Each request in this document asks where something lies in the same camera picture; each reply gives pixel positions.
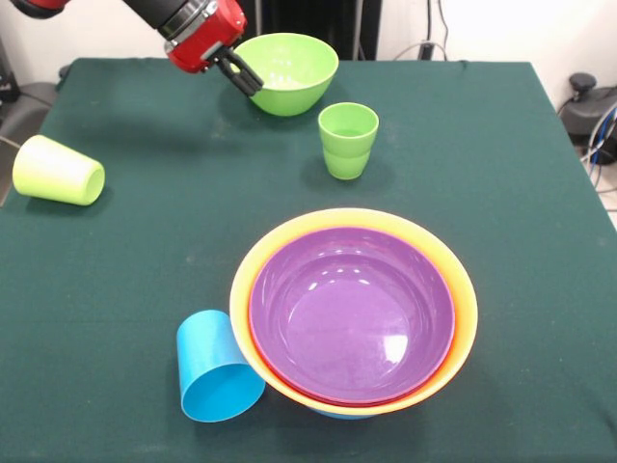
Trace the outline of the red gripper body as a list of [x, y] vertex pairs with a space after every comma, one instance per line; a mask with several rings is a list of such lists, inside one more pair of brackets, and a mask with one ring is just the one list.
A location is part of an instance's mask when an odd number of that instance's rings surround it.
[[173, 64], [190, 73], [207, 70], [213, 56], [232, 47], [247, 25], [236, 1], [188, 1], [177, 19], [180, 24], [165, 32], [165, 52]]

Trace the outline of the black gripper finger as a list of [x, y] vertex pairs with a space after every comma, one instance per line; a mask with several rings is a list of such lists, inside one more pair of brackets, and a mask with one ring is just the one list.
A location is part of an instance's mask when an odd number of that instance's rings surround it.
[[250, 77], [253, 78], [255, 83], [255, 91], [259, 92], [263, 86], [263, 80], [255, 73], [255, 71], [232, 49], [228, 48], [225, 53], [225, 59], [228, 59], [231, 63], [231, 67], [234, 71], [243, 69]]
[[222, 74], [244, 95], [255, 94], [255, 83], [243, 69], [234, 71], [228, 59], [218, 59], [217, 66]]

